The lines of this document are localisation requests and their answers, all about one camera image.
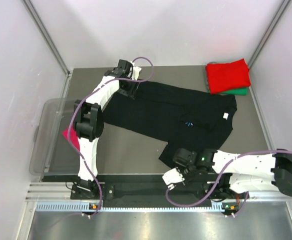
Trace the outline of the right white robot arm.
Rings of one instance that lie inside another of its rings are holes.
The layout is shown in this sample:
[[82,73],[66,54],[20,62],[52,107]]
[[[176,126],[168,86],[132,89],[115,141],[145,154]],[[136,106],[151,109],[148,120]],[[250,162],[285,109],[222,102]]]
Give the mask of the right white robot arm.
[[170,190],[177,183],[202,175],[206,183],[217,182],[216,189],[225,198],[250,191],[277,191],[292,197],[292,151],[276,149],[238,154],[180,148],[173,162],[175,168],[163,175]]

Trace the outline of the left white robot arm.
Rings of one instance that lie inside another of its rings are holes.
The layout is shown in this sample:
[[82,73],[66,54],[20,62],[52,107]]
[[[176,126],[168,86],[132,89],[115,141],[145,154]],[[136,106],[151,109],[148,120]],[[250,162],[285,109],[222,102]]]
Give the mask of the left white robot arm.
[[84,100],[75,101],[72,127],[66,133],[79,152],[80,167],[73,192],[94,198],[99,193],[95,177],[98,140],[104,129],[102,111],[116,92],[133,97],[139,86],[141,68],[132,61],[119,60],[117,67],[105,72],[100,83]]

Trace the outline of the black t shirt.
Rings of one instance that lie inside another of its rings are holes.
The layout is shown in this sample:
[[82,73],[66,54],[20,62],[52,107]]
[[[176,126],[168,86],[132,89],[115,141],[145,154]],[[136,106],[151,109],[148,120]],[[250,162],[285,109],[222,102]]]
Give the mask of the black t shirt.
[[103,110],[105,123],[167,143],[159,159],[174,168],[178,149],[218,150],[230,136],[235,96],[143,82],[134,99],[118,92]]

